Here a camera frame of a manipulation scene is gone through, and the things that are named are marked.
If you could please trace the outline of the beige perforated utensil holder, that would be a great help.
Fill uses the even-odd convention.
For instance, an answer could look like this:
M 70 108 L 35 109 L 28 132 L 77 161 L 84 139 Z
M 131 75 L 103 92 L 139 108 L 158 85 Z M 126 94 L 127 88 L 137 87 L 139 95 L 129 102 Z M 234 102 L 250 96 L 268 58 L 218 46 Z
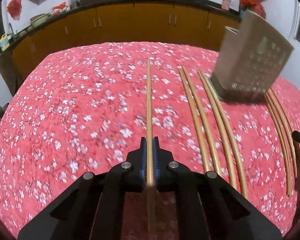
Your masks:
M 238 29 L 226 27 L 210 83 L 223 101 L 261 102 L 293 50 L 265 19 L 246 12 Z

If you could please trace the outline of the pink packet on counter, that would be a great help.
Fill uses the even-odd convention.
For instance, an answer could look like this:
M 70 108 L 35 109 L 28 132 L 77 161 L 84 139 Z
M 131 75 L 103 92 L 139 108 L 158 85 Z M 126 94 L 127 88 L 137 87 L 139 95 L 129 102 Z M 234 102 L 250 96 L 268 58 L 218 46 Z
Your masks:
M 222 0 L 222 10 L 229 11 L 230 9 L 230 0 Z

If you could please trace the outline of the orange bag on counter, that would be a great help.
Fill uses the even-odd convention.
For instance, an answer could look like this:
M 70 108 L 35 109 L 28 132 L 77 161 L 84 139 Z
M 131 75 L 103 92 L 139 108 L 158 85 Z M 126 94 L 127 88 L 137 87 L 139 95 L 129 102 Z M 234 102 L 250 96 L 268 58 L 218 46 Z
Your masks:
M 51 9 L 51 16 L 55 16 L 71 9 L 71 6 L 63 2 Z

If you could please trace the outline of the wooden chopstick right trio left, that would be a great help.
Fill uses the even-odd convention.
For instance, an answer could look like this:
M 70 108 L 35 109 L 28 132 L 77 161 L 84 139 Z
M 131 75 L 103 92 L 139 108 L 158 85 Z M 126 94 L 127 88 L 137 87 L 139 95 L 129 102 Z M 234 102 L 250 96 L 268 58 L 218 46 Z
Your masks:
M 295 146 L 294 146 L 294 142 L 293 142 L 293 139 L 292 139 L 292 134 L 289 131 L 287 122 L 285 120 L 285 117 L 282 115 L 281 110 L 279 109 L 278 105 L 273 101 L 273 97 L 270 94 L 270 89 L 268 90 L 268 95 L 269 95 L 272 103 L 274 104 L 274 106 L 275 106 L 275 108 L 278 112 L 279 118 L 282 122 L 283 129 L 285 131 L 285 134 L 286 134 L 286 137 L 287 137 L 287 140 L 288 140 L 289 149 L 290 149 L 290 153 L 291 153 L 291 157 L 292 157 L 294 177 L 297 178 L 298 177 L 298 169 L 297 169 L 297 165 L 296 165 Z

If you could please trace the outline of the wooden chopstick middle pair right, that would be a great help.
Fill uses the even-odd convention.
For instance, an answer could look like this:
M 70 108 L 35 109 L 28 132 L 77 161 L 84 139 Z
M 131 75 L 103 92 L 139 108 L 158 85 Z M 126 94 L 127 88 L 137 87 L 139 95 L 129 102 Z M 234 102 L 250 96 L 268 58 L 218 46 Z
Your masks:
M 275 105 L 274 100 L 271 98 L 271 96 L 268 93 L 265 94 L 265 98 L 266 98 L 266 103 L 267 103 L 270 116 L 274 122 L 277 135 L 279 138 L 279 142 L 281 145 L 283 161 L 285 165 L 285 172 L 286 172 L 286 194 L 288 197 L 290 197 L 292 194 L 292 173 L 290 169 L 290 161 L 289 161 L 289 156 L 287 151 L 287 143 L 285 139 L 283 117 L 280 115 L 279 108 Z

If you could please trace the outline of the wooden chopstick right trio middle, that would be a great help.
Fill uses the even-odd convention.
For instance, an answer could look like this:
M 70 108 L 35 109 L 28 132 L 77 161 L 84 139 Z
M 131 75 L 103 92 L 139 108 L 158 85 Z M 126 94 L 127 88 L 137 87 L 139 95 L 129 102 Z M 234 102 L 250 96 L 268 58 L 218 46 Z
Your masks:
M 281 101 L 279 100 L 278 96 L 276 95 L 275 91 L 272 88 L 270 88 L 270 94 L 273 97 L 273 101 L 278 105 L 279 109 L 281 110 L 282 115 L 285 117 L 289 131 L 290 133 L 292 133 L 293 132 L 292 124 L 290 122 L 286 109 L 284 108 L 284 105 L 281 103 Z

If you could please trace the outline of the wooden chopstick pair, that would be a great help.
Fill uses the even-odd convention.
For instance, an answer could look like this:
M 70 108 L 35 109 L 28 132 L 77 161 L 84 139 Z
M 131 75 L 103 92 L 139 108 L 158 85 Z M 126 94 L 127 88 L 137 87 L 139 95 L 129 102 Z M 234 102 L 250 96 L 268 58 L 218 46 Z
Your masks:
M 287 143 L 285 139 L 283 117 L 280 115 L 279 108 L 275 105 L 274 100 L 271 98 L 271 96 L 268 93 L 265 94 L 265 98 L 266 98 L 266 103 L 267 103 L 270 116 L 274 122 L 277 135 L 279 138 L 279 142 L 281 145 L 283 161 L 285 165 L 285 172 L 286 172 L 286 194 L 288 197 L 290 197 L 292 194 L 292 173 L 290 169 L 290 161 L 289 161 L 289 156 L 287 151 Z
M 222 120 L 223 120 L 223 123 L 224 123 L 224 126 L 225 126 L 225 130 L 226 130 L 227 135 L 228 135 L 229 145 L 230 145 L 230 148 L 231 148 L 231 155 L 232 155 L 232 158 L 233 158 L 233 163 L 234 163 L 234 168 L 235 168 L 235 173 L 236 173 L 236 179 L 239 180 L 239 187 L 240 187 L 241 195 L 243 197 L 245 197 L 246 199 L 248 199 L 248 187 L 247 187 L 247 181 L 246 181 L 245 172 L 244 172 L 244 168 L 243 168 L 243 164 L 242 164 L 242 158 L 241 158 L 241 155 L 239 153 L 239 149 L 238 149 L 238 146 L 237 146 L 236 139 L 234 137 L 234 133 L 232 131 L 232 127 L 230 126 L 230 122 L 229 122 L 229 120 L 226 116 L 226 113 L 223 109 L 223 106 L 222 106 L 215 90 L 213 89 L 213 87 L 212 87 L 209 80 L 208 80 L 208 82 L 209 82 L 210 89 L 211 89 L 211 92 L 213 94 L 213 97 L 216 100 L 217 107 L 218 107 L 219 112 L 221 114 L 221 117 L 222 117 Z

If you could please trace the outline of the sink faucet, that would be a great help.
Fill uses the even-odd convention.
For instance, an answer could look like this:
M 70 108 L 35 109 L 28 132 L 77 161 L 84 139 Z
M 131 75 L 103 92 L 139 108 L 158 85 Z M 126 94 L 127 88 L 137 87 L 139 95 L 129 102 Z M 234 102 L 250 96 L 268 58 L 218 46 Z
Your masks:
M 8 28 L 9 28 L 9 30 L 10 30 L 10 36 L 11 36 L 12 38 L 14 38 L 14 37 L 15 37 L 15 34 L 14 34 L 13 27 L 12 27 L 12 24 L 11 24 L 11 23 L 8 23 Z

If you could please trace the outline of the red floral tablecloth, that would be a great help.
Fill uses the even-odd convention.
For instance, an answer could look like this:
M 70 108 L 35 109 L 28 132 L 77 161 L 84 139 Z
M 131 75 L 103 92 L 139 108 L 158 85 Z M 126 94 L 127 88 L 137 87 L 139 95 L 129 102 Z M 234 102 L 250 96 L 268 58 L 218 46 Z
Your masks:
M 210 102 L 208 77 L 218 52 L 176 44 L 103 43 L 50 54 L 26 78 L 0 122 L 0 219 L 17 237 L 43 208 L 86 171 L 107 172 L 146 135 L 147 61 L 151 61 L 153 135 L 191 170 L 203 163 L 179 75 L 184 66 L 207 116 L 223 178 L 228 169 Z M 273 120 L 264 104 L 221 102 L 244 166 L 249 201 L 283 233 L 300 208 L 292 194 Z

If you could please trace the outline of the wooden chopstick middle pair left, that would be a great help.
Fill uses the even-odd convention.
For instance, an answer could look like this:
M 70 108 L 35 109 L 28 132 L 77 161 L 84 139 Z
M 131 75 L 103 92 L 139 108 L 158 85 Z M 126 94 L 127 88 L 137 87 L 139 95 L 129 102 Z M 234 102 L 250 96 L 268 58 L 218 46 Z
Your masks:
M 228 135 L 229 145 L 230 145 L 230 148 L 231 148 L 231 155 L 232 155 L 232 158 L 233 158 L 233 163 L 234 163 L 234 168 L 235 168 L 235 173 L 236 173 L 236 179 L 239 180 L 239 187 L 240 187 L 241 195 L 243 197 L 245 197 L 246 199 L 248 199 L 248 187 L 247 187 L 247 181 L 246 181 L 245 172 L 244 172 L 244 168 L 243 168 L 243 164 L 242 164 L 242 158 L 241 158 L 241 155 L 239 153 L 239 149 L 238 149 L 238 146 L 237 146 L 236 139 L 234 137 L 234 133 L 232 131 L 232 127 L 230 126 L 230 122 L 229 122 L 229 120 L 226 116 L 226 113 L 223 109 L 223 106 L 222 106 L 215 90 L 213 89 L 213 87 L 212 87 L 209 80 L 208 80 L 208 82 L 209 82 L 210 89 L 211 89 L 211 92 L 213 94 L 213 97 L 216 100 L 217 107 L 218 107 L 219 112 L 221 114 L 221 117 L 222 117 L 222 120 L 223 120 L 223 123 L 224 123 L 224 126 L 225 126 L 225 130 L 226 130 L 227 135 Z

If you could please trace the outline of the red bag on wall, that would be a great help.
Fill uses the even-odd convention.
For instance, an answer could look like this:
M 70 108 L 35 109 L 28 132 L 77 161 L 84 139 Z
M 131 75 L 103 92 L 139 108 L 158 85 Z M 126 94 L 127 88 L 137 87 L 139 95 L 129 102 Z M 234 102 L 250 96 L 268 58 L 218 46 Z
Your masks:
M 7 5 L 7 12 L 10 14 L 10 17 L 15 21 L 20 20 L 21 11 L 21 0 L 11 0 Z

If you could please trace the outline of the wooden chopstick group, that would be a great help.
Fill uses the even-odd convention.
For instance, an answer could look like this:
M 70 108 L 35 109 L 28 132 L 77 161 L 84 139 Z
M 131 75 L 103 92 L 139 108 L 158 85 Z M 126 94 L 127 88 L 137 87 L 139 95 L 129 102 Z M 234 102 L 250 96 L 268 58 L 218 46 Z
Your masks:
M 189 103 L 189 107 L 190 107 L 190 111 L 191 111 L 191 115 L 193 118 L 193 123 L 194 123 L 194 127 L 196 130 L 200 154 L 202 157 L 204 172 L 207 172 L 207 171 L 211 170 L 211 165 L 209 163 L 209 158 L 207 155 L 207 148 L 206 148 L 206 144 L 205 144 L 205 140 L 204 140 L 204 136 L 203 136 L 203 132 L 202 132 L 202 128 L 201 128 L 201 123 L 200 123 L 199 116 L 197 113 L 196 103 L 194 101 L 194 97 L 192 95 L 192 90 L 190 89 L 190 85 L 189 85 L 189 82 L 187 81 L 187 78 L 186 78 L 183 68 L 179 68 L 179 74 L 181 77 L 181 81 L 183 83 L 183 87 L 185 90 L 185 94 L 186 94 L 187 101 Z
M 201 72 L 201 70 L 198 71 L 200 80 L 204 86 L 204 89 L 206 91 L 207 97 L 209 99 L 213 114 L 215 116 L 216 124 L 221 136 L 221 141 L 224 149 L 224 155 L 226 159 L 226 164 L 228 168 L 228 175 L 229 175 L 229 180 L 230 180 L 230 185 L 234 188 L 237 189 L 237 180 L 236 180 L 236 173 L 235 173 L 235 168 L 234 168 L 234 163 L 233 163 L 233 158 L 231 155 L 231 148 L 229 145 L 229 140 L 228 140 L 228 135 L 225 130 L 225 126 L 221 117 L 221 114 L 219 112 L 219 109 L 217 107 L 217 103 L 215 98 L 213 97 L 213 94 L 210 89 L 209 82 L 206 78 L 206 76 Z
M 222 175 L 219 156 L 218 156 L 216 146 L 215 146 L 215 140 L 213 138 L 213 134 L 212 134 L 208 119 L 206 117 L 205 111 L 204 111 L 203 106 L 201 104 L 201 100 L 198 96 L 198 93 L 196 92 L 196 88 L 195 88 L 188 72 L 186 71 L 185 67 L 182 67 L 182 68 L 185 72 L 187 81 L 189 82 L 190 89 L 192 90 L 192 95 L 193 95 L 194 101 L 196 103 L 197 113 L 198 113 L 198 116 L 199 116 L 201 127 L 204 128 L 207 144 L 209 146 L 210 155 L 211 155 L 211 158 L 212 158 L 213 169 L 217 174 Z

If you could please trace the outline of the green bowl on counter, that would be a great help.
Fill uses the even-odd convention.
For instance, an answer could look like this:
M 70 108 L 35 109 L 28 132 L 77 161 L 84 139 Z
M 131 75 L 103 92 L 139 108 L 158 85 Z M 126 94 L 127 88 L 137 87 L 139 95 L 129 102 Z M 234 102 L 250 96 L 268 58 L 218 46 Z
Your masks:
M 30 24 L 33 28 L 36 28 L 37 26 L 46 22 L 49 19 L 49 17 L 50 17 L 49 13 L 33 16 L 30 19 Z

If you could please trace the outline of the red plastic bag on bottles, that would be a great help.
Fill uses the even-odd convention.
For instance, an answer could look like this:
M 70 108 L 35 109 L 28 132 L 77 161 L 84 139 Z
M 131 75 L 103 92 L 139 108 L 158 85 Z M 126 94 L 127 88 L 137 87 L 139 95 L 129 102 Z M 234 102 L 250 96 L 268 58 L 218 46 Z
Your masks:
M 252 11 L 266 19 L 266 12 L 259 0 L 239 0 L 239 15 L 243 18 L 246 11 Z

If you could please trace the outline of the yellow detergent bottle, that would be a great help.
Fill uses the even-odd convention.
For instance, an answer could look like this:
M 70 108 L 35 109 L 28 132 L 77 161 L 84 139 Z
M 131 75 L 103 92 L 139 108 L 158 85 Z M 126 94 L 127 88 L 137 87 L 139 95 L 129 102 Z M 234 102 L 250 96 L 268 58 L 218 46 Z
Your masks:
M 0 48 L 2 51 L 5 51 L 10 46 L 9 35 L 3 34 L 0 37 Z

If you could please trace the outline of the wooden chopstick trio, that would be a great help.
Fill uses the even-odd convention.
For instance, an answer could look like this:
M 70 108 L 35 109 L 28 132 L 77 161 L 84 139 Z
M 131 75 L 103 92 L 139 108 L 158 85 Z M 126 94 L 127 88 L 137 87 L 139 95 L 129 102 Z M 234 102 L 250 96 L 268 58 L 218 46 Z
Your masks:
M 289 131 L 290 133 L 292 133 L 293 132 L 292 124 L 290 122 L 286 109 L 284 108 L 284 105 L 281 103 L 281 101 L 279 100 L 278 96 L 276 95 L 275 91 L 272 88 L 270 88 L 270 94 L 273 97 L 273 101 L 278 105 L 279 109 L 281 110 L 282 115 L 285 117 Z
M 274 106 L 275 106 L 275 108 L 278 112 L 279 118 L 282 122 L 283 129 L 285 131 L 285 134 L 286 134 L 286 137 L 287 137 L 287 140 L 288 140 L 289 149 L 290 149 L 290 153 L 291 153 L 291 157 L 292 157 L 294 177 L 297 178 L 298 177 L 298 169 L 297 169 L 297 165 L 296 165 L 295 146 L 294 146 L 294 142 L 293 142 L 293 139 L 292 139 L 292 134 L 289 131 L 287 122 L 285 120 L 285 117 L 282 115 L 281 110 L 279 109 L 278 105 L 273 101 L 273 97 L 270 94 L 270 89 L 268 90 L 268 95 L 269 95 L 272 103 L 274 104 Z

